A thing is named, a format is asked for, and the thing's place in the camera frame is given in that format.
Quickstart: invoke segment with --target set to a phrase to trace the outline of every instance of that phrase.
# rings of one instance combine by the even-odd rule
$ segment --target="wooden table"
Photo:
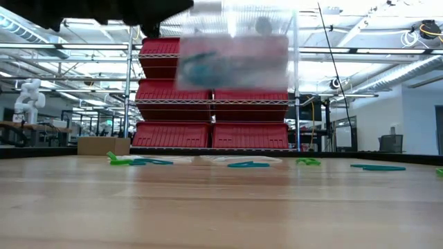
[[[443,248],[435,167],[365,172],[350,167],[363,160],[321,160],[263,169],[0,160],[0,248]]]

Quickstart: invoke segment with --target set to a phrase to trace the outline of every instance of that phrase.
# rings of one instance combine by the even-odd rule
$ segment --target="teal plastic piece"
[[[321,162],[315,158],[299,158],[296,163],[305,163],[306,165],[320,165]]]
[[[173,165],[174,162],[166,161],[166,160],[157,160],[151,158],[136,158],[134,162],[142,162],[142,163],[152,163],[156,165]]]
[[[228,167],[232,168],[248,168],[248,167],[269,167],[268,163],[254,163],[253,161],[243,162],[243,163],[231,163]]]
[[[130,162],[129,163],[129,165],[131,165],[131,166],[144,166],[144,165],[146,165],[146,163],[145,162],[136,162],[136,161],[132,161],[132,162]]]
[[[369,171],[403,171],[406,170],[405,167],[388,166],[388,165],[362,165],[362,164],[351,164],[351,167],[359,167],[364,170]]]
[[[435,172],[437,173],[438,176],[443,177],[443,169],[436,169]]]

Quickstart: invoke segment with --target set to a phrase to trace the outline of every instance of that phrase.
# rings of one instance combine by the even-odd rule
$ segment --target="green clip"
[[[443,169],[436,169],[435,172],[438,176],[443,176]]]
[[[387,165],[362,165],[351,164],[351,167],[359,167],[369,171],[404,171],[405,167],[387,166]]]
[[[134,162],[153,163],[156,165],[173,165],[174,164],[174,162],[172,162],[172,161],[157,160],[157,159],[151,159],[151,158],[136,158],[136,159],[134,159]]]
[[[321,162],[315,158],[299,158],[296,163],[305,163],[306,165],[320,165]]]
[[[253,161],[243,162],[243,163],[231,163],[228,167],[232,168],[247,168],[247,167],[269,167],[268,163],[254,163]]]
[[[108,155],[108,157],[109,157],[111,160],[117,160],[116,155],[114,155],[114,153],[112,153],[112,152],[110,152],[110,151],[108,151],[108,153],[106,153],[106,155]]]
[[[111,165],[127,165],[132,163],[131,159],[126,159],[126,160],[111,160],[111,162],[109,162]]]

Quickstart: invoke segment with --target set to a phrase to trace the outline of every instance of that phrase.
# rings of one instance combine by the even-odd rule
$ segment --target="ceiling duct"
[[[33,43],[33,44],[47,44],[47,43],[49,43],[48,40],[39,36],[34,31],[31,31],[28,28],[25,28],[24,26],[19,24],[17,21],[14,21],[11,18],[5,16],[3,13],[0,13],[0,27],[4,30],[11,32],[12,34],[14,34],[22,39],[25,39],[26,41],[28,41],[30,43]],[[42,52],[45,55],[48,55],[51,57],[58,57],[60,59],[68,59],[69,58],[69,54],[65,53],[61,50],[48,49],[48,50],[42,50]]]
[[[443,66],[441,55],[432,56],[411,64],[402,64],[370,78],[366,84],[349,93],[365,93],[368,90],[380,91],[401,84],[419,75],[429,73]]]

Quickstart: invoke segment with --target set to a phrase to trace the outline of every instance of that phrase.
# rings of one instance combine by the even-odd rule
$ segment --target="shelf post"
[[[127,138],[129,129],[129,89],[131,87],[131,66],[132,66],[132,37],[134,36],[134,27],[131,26],[129,32],[129,42],[127,45],[127,70],[126,70],[126,86],[125,86],[125,126],[123,127],[123,136]]]
[[[300,144],[300,90],[298,89],[298,49],[296,48],[297,44],[297,12],[294,10],[292,12],[292,35],[293,35],[293,83],[295,88],[295,101],[296,101],[296,140],[297,140],[297,151],[301,151]]]

